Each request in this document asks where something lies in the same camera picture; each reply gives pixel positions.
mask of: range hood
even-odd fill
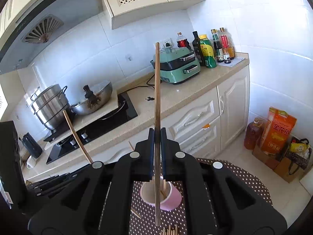
[[[56,38],[98,13],[98,0],[38,0],[1,48],[0,74],[27,67]]]

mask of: floor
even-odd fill
[[[255,158],[252,152],[244,147],[244,138],[245,132],[216,159],[227,160],[257,176],[270,191],[274,208],[284,216],[289,227],[306,207],[311,196],[298,179],[288,183]]]

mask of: white drawer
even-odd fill
[[[180,143],[218,116],[219,102],[215,87],[182,109],[164,118],[161,121],[161,127],[166,127],[173,140]]]
[[[221,150],[220,116],[210,123],[210,127],[200,129],[180,143],[181,151],[197,158],[214,158]]]

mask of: green electric cooker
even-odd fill
[[[155,68],[155,55],[151,64]],[[200,64],[193,50],[188,48],[163,48],[160,51],[161,80],[178,84],[200,72]]]

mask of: bottle cap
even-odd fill
[[[206,34],[201,34],[201,35],[199,35],[199,38],[200,38],[200,39],[206,39],[206,38],[207,38],[207,35],[206,35]]]

